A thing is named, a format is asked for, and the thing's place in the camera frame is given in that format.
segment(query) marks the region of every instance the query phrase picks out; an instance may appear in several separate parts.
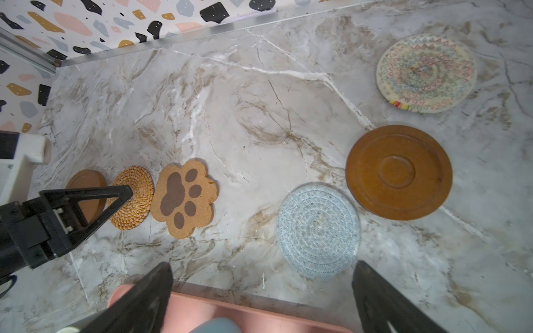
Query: marble surface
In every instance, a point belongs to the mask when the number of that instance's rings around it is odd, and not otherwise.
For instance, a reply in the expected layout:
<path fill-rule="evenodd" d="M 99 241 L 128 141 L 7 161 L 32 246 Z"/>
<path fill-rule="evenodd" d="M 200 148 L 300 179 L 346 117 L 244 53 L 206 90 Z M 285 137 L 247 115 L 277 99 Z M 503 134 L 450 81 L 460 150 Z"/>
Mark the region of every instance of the marble surface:
<path fill-rule="evenodd" d="M 354 6 L 167 48 L 61 68 L 40 133 L 53 163 L 32 195 L 81 169 L 112 180 L 131 165 L 154 180 L 202 159 L 217 181 L 215 217 L 176 240 L 151 215 L 136 229 L 106 223 L 70 255 L 31 272 L 0 302 L 0 330 L 53 332 L 105 307 L 160 261 L 174 290 L 360 331 L 350 280 L 300 276 L 276 241 L 284 197 L 344 177 L 356 140 L 408 124 L 448 152 L 445 204 L 415 221 L 361 218 L 358 258 L 450 332 L 533 326 L 533 10 L 529 1 L 391 1 Z M 472 49 L 478 80 L 450 111 L 389 105 L 375 84 L 380 55 L 417 33 Z"/>

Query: terrazzo pattern wallpaper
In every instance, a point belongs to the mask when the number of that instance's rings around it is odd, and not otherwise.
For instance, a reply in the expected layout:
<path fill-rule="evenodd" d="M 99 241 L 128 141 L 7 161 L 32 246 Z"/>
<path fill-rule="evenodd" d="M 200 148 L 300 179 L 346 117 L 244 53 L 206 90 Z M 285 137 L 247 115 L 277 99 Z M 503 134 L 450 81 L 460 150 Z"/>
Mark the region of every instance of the terrazzo pattern wallpaper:
<path fill-rule="evenodd" d="M 37 133 L 54 77 L 0 51 L 0 131 Z"/>
<path fill-rule="evenodd" d="M 0 0 L 0 28 L 64 60 L 319 1 Z"/>

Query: paw-shaped coaster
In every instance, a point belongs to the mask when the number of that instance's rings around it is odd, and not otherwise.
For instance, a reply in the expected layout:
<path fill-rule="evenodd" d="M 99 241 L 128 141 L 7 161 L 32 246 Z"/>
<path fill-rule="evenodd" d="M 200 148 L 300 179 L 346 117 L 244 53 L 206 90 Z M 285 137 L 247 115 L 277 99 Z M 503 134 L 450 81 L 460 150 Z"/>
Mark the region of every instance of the paw-shaped coaster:
<path fill-rule="evenodd" d="M 202 162 L 190 160 L 182 168 L 169 164 L 159 174 L 150 211 L 166 222 L 172 236 L 187 238 L 213 220 L 211 204 L 218 196 L 219 187 Z"/>

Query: wooden coaster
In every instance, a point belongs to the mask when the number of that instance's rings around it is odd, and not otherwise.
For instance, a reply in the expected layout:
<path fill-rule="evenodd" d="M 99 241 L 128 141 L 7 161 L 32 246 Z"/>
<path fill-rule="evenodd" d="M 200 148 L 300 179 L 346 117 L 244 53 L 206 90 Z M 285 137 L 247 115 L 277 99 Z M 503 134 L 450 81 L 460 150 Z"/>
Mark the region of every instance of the wooden coaster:
<path fill-rule="evenodd" d="M 101 173 L 94 170 L 81 170 L 75 174 L 68 182 L 66 189 L 83 189 L 83 188 L 99 188 L 107 186 L 106 179 Z M 82 209 L 83 215 L 88 223 L 94 222 L 100 214 L 102 214 L 106 206 L 105 199 L 83 200 L 80 201 L 79 207 Z"/>
<path fill-rule="evenodd" d="M 391 220 L 426 216 L 448 197 L 448 155 L 428 134 L 402 125 L 363 135 L 346 162 L 346 182 L 367 210 Z"/>
<path fill-rule="evenodd" d="M 190 160 L 182 168 L 169 164 L 159 174 L 152 216 L 166 222 L 172 236 L 187 238 L 195 228 L 211 223 L 211 204 L 218 196 L 219 187 L 207 176 L 202 162 Z"/>
<path fill-rule="evenodd" d="M 154 197 L 154 183 L 146 169 L 134 165 L 122 171 L 113 186 L 129 185 L 133 191 L 130 200 L 113 214 L 111 223 L 121 229 L 130 230 L 141 224 L 150 212 L 150 205 Z M 111 205 L 116 198 L 108 199 Z"/>

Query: brown round coaster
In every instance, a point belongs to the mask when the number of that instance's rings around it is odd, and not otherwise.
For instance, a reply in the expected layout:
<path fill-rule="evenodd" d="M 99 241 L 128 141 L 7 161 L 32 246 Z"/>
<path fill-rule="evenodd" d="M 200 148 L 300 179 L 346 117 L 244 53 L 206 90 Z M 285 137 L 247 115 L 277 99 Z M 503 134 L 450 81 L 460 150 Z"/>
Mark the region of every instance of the brown round coaster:
<path fill-rule="evenodd" d="M 66 189 L 98 188 L 104 186 L 107 186 L 107 182 L 101 173 L 94 170 L 81 170 L 70 179 Z M 83 200 L 78 204 L 87 222 L 92 223 L 102 214 L 106 206 L 106 200 Z"/>
<path fill-rule="evenodd" d="M 448 155 L 434 138 L 402 125 L 363 135 L 346 162 L 346 182 L 355 199 L 391 220 L 414 220 L 439 208 L 452 174 Z"/>
<path fill-rule="evenodd" d="M 141 224 L 148 216 L 154 197 L 154 183 L 146 169 L 134 165 L 122 171 L 115 181 L 115 185 L 129 185 L 133 191 L 130 200 L 122 208 L 113 214 L 111 223 L 121 229 L 130 230 Z M 116 198 L 108 199 L 111 205 Z"/>

